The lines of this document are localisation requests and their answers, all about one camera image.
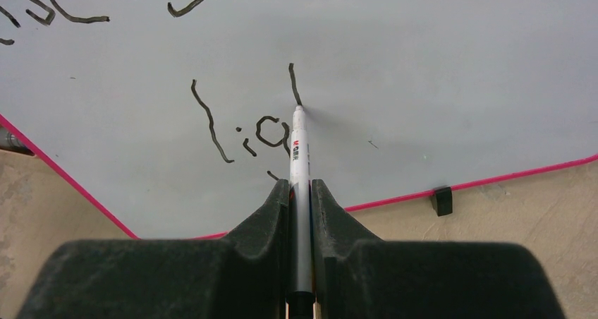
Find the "white whiteboard marker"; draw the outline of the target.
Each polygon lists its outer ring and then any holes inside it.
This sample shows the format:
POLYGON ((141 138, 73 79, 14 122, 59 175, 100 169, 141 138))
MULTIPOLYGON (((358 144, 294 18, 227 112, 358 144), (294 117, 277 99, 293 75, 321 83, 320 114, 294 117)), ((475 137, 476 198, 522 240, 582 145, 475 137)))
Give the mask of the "white whiteboard marker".
POLYGON ((310 155, 303 106, 293 112, 289 176, 289 272, 286 300, 289 318, 313 318, 310 155))

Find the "pink-framed whiteboard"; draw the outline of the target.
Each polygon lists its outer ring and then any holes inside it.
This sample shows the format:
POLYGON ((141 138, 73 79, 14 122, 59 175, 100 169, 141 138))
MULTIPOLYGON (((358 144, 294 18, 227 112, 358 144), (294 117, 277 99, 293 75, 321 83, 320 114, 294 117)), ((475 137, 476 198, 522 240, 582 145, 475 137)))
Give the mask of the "pink-framed whiteboard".
POLYGON ((597 0, 1 0, 1 117, 140 238, 597 154, 597 0))

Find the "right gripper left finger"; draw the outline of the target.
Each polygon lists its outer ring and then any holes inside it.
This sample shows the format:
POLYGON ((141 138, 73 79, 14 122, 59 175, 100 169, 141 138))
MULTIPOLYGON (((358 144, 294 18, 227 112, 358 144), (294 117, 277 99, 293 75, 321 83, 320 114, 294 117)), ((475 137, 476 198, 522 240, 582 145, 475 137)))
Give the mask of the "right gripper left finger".
POLYGON ((284 318, 288 182, 219 239, 77 240, 43 264, 19 318, 284 318))

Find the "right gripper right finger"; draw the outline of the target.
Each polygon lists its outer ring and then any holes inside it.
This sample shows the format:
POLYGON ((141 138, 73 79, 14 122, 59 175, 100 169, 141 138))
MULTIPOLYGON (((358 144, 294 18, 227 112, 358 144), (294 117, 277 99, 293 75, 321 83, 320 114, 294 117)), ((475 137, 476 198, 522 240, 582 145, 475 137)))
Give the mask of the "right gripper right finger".
POLYGON ((539 261, 514 243, 385 241, 312 182, 321 318, 563 318, 539 261))

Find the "left black whiteboard foot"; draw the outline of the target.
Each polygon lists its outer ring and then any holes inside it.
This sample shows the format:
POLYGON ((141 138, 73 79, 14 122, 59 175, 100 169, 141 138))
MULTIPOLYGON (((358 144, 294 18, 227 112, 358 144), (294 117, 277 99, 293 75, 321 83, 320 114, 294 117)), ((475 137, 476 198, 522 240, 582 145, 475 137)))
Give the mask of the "left black whiteboard foot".
POLYGON ((453 192, 450 186, 438 187, 433 190, 431 197, 432 207, 437 217, 453 213, 453 192))

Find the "blue small item in tray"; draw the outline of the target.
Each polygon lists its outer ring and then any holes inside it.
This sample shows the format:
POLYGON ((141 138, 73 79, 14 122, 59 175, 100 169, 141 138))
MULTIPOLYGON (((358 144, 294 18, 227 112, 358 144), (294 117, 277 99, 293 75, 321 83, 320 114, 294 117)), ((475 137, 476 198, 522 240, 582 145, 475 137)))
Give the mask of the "blue small item in tray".
POLYGON ((35 156, 33 151, 31 151, 12 132, 3 126, 1 127, 1 149, 31 157, 35 156))

